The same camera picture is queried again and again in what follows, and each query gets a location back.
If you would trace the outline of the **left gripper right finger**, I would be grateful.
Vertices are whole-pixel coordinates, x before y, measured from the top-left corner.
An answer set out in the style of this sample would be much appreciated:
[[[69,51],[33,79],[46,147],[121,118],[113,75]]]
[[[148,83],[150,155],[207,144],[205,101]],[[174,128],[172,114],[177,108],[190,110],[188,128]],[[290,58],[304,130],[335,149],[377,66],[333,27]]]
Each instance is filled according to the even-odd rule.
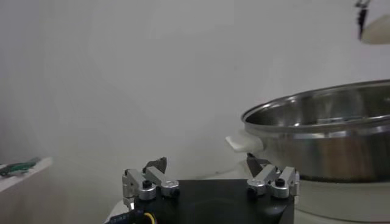
[[[270,194],[276,199],[298,197],[300,174],[294,167],[279,169],[266,159],[247,153],[246,162],[252,175],[247,180],[247,195],[252,200]]]

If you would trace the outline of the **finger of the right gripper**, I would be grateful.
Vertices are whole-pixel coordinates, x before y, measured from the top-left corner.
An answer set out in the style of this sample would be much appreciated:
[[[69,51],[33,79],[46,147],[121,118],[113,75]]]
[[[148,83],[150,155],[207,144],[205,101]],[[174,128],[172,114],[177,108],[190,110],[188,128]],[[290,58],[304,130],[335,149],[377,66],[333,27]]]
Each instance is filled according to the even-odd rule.
[[[369,12],[371,0],[357,0],[355,7],[358,9],[356,24],[358,26],[358,39],[361,40],[365,28],[366,18]]]

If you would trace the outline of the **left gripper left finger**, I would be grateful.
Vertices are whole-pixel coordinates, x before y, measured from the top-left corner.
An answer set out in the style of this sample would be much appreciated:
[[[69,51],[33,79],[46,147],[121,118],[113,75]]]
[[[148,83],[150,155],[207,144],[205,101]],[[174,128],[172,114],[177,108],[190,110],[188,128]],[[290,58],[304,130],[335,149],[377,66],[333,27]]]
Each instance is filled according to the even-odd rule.
[[[179,197],[179,181],[165,175],[167,165],[167,158],[162,157],[147,162],[141,172],[136,169],[126,169],[122,175],[124,205],[132,210],[135,198],[141,201],[152,201],[157,198],[158,191],[162,197]]]

